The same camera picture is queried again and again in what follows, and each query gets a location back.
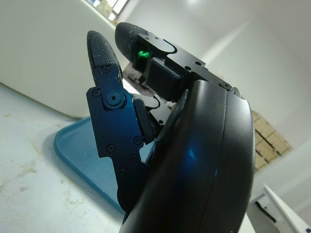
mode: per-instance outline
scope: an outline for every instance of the black screw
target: black screw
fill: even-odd
[[[223,88],[226,89],[227,91],[231,91],[231,90],[232,90],[232,86],[230,86],[229,84],[227,84],[227,83],[224,82],[224,81],[220,82],[219,86],[223,87]]]
[[[98,97],[98,96],[101,95],[101,91],[100,91],[99,89],[96,89],[96,90],[94,90],[94,91],[92,92],[92,95],[93,95],[94,97]]]
[[[109,144],[109,145],[107,146],[107,152],[108,152],[108,153],[113,153],[113,152],[115,152],[115,151],[116,151],[116,146],[115,146],[115,145]]]
[[[109,67],[103,67],[103,73],[104,74],[109,73]]]
[[[140,145],[142,143],[142,139],[141,137],[134,137],[133,142],[135,145]]]

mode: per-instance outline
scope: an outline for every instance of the screw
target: screw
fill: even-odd
[[[103,67],[103,73],[104,74],[109,73],[109,67]]]
[[[113,152],[115,152],[116,151],[116,146],[115,145],[113,145],[113,144],[109,144],[108,146],[107,146],[107,152],[108,153],[113,153]]]
[[[223,81],[220,82],[219,86],[223,87],[227,91],[231,91],[232,90],[232,86],[230,86],[229,84],[227,84],[226,82],[223,82]]]
[[[120,101],[121,101],[121,97],[116,92],[112,92],[107,96],[107,102],[112,106],[119,104]]]
[[[92,92],[92,95],[93,95],[94,97],[98,97],[98,96],[101,95],[101,91],[100,91],[99,89],[96,89],[96,90],[94,90],[94,91]]]
[[[135,145],[140,145],[142,143],[142,139],[141,137],[134,137],[133,142]]]

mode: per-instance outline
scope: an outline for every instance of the robotic hand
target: robotic hand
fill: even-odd
[[[110,157],[120,233],[237,233],[254,175],[254,128],[237,88],[182,48],[129,23],[119,50],[158,95],[129,94],[106,39],[87,34],[86,96],[99,157]],[[177,102],[171,111],[161,99]],[[139,150],[154,141],[145,162]]]

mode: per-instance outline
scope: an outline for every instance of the window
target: window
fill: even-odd
[[[107,19],[114,22],[128,0],[87,0]]]

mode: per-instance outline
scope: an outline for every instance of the green led light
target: green led light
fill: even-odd
[[[140,58],[140,57],[148,58],[149,57],[149,52],[139,51],[138,58]]]

